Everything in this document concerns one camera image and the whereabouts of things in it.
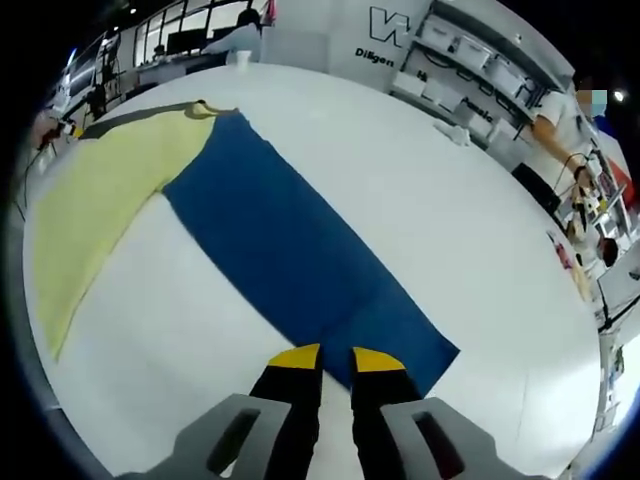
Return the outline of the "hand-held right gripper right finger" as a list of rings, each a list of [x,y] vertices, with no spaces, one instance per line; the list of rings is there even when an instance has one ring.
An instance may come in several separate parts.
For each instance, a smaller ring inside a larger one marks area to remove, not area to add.
[[[404,365],[352,349],[353,439],[367,479],[503,479],[495,441],[438,398],[422,397]]]

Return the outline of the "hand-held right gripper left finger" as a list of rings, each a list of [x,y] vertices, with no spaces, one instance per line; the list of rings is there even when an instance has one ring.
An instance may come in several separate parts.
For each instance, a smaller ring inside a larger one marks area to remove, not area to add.
[[[232,394],[177,436],[171,479],[304,479],[319,437],[322,349],[268,361],[248,394]]]

